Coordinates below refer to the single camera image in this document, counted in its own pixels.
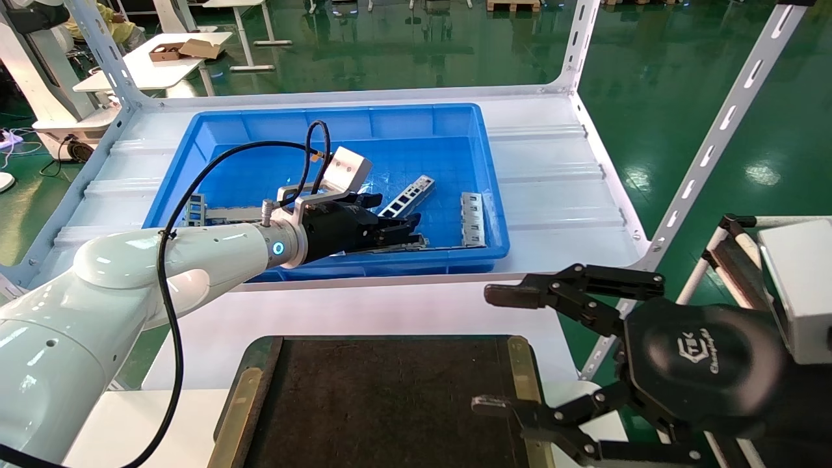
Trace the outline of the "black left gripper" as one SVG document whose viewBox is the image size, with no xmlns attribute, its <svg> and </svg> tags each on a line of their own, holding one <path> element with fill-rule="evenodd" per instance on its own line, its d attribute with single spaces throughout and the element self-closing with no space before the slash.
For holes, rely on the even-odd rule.
<svg viewBox="0 0 832 468">
<path fill-rule="evenodd" d="M 424 246 L 421 234 L 404 230 L 369 228 L 417 228 L 421 214 L 394 200 L 383 205 L 380 193 L 351 193 L 351 203 L 325 201 L 305 211 L 302 225 L 307 237 L 304 263 L 314 263 L 335 253 L 385 252 Z"/>
</svg>

